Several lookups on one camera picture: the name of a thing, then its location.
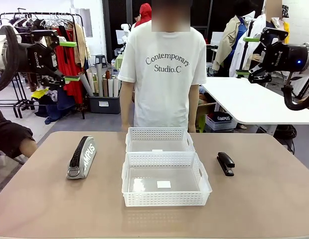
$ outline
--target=hand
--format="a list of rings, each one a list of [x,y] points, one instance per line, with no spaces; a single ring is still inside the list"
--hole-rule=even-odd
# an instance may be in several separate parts
[[[123,132],[128,132],[128,128],[131,127],[131,125],[129,123],[125,123],[121,125],[121,130]]]
[[[260,62],[261,56],[259,54],[253,54],[252,55],[252,61]]]
[[[196,133],[195,124],[189,124],[188,125],[188,132],[189,133]]]

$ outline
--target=jacket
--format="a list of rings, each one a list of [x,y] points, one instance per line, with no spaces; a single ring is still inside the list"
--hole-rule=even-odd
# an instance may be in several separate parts
[[[226,25],[218,51],[216,53],[215,61],[213,62],[213,70],[218,71],[220,69],[220,65],[230,55],[232,46],[234,45],[236,36],[238,35],[240,24],[241,22],[239,18],[235,16]]]
[[[151,6],[149,5],[149,3],[144,3],[144,4],[141,5],[140,15],[141,15],[140,21],[137,21],[135,27],[151,20],[152,9],[151,9]]]

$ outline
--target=zipper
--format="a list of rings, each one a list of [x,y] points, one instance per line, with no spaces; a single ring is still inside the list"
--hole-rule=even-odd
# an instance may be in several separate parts
[[[82,139],[80,140],[75,152],[74,152],[74,155],[73,157],[71,158],[70,162],[69,162],[69,167],[79,167],[79,164],[80,164],[80,154],[81,154],[81,151],[84,147],[84,144],[87,140],[88,136],[84,136],[82,137]]]

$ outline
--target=white paper label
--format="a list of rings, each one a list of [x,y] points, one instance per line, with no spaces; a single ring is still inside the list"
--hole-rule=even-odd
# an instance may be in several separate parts
[[[157,181],[156,185],[158,188],[171,188],[170,181]]]
[[[108,101],[99,101],[99,107],[109,107]]]

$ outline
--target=stacked baskets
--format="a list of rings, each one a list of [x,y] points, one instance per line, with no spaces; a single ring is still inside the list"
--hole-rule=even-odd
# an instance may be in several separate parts
[[[204,206],[211,186],[185,128],[129,128],[122,193],[127,207]]]

